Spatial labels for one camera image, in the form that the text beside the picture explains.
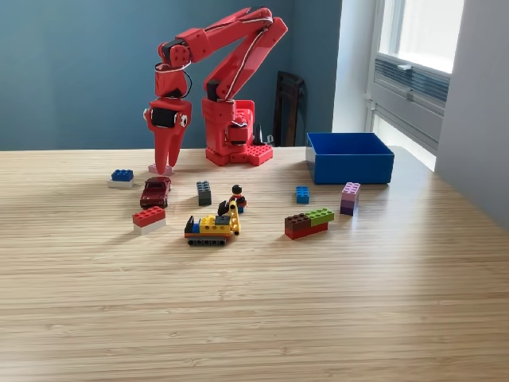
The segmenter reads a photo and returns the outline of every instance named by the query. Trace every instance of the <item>dark red toy car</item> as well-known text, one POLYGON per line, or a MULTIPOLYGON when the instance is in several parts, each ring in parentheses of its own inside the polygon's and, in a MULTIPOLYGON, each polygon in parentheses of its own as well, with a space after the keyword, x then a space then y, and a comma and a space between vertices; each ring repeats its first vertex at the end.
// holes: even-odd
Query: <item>dark red toy car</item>
POLYGON ((152 177, 145 181, 142 197, 140 198, 140 207, 148 209, 150 207, 168 207, 168 192, 171 189, 172 181, 169 177, 152 177))

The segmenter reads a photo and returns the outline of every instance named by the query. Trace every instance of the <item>robotic arm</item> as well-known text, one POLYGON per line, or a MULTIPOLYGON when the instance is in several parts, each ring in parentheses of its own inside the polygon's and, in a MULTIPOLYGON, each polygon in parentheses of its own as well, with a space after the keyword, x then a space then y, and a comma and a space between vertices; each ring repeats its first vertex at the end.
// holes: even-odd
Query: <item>robotic arm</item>
POLYGON ((255 106, 252 101, 232 98, 251 78, 269 51, 288 29, 281 18, 272 18, 267 8, 246 8, 205 29, 189 29, 171 42, 159 45, 161 63, 155 67, 156 100, 143 116, 154 133, 155 162, 159 173, 166 161, 174 166, 192 105, 183 100, 188 93, 184 69, 218 49, 245 37, 207 77, 202 111, 207 130, 207 158, 222 166, 249 162, 258 166, 272 158, 269 146, 253 146, 255 106))

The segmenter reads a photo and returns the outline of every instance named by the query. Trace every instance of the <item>brown lego brick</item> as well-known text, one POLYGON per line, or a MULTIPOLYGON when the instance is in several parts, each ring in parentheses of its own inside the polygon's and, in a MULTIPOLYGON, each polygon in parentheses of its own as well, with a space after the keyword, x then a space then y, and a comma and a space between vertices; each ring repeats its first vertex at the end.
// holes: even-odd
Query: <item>brown lego brick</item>
POLYGON ((285 229, 297 231, 299 229, 305 229, 309 227, 311 227, 311 219, 309 219, 309 216, 306 216, 305 213, 288 216, 285 219, 285 229))

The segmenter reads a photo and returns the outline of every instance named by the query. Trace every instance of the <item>black chair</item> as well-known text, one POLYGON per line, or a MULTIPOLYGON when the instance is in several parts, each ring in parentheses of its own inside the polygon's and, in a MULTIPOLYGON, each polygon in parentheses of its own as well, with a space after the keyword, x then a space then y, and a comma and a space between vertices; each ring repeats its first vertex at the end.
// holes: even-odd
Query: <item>black chair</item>
POLYGON ((300 111, 305 124, 306 89, 304 80, 287 72, 278 72, 274 107, 274 146, 295 146, 297 115, 300 111), (286 129, 283 130, 283 110, 288 108, 286 129))

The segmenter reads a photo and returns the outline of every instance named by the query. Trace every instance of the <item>wire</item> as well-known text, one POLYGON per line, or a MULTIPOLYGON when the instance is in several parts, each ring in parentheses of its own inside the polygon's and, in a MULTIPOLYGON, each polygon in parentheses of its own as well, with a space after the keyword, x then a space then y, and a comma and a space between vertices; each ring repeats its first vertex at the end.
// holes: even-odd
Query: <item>wire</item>
POLYGON ((231 82, 231 86, 228 89, 228 93, 224 96, 224 99, 222 101, 225 101, 230 96, 231 92, 233 91, 233 87, 235 86, 235 82, 237 81, 237 78, 239 77, 240 72, 244 69, 244 65, 246 64, 247 57, 249 56, 249 53, 251 53, 251 50, 253 49, 253 46, 258 42, 260 37, 267 31, 267 28, 262 29, 262 31, 256 36, 256 38, 251 42, 251 45, 249 45, 248 50, 246 51, 246 54, 244 55, 244 58, 242 59, 242 64, 239 66, 239 70, 235 74, 235 77, 233 78, 233 81, 231 82))

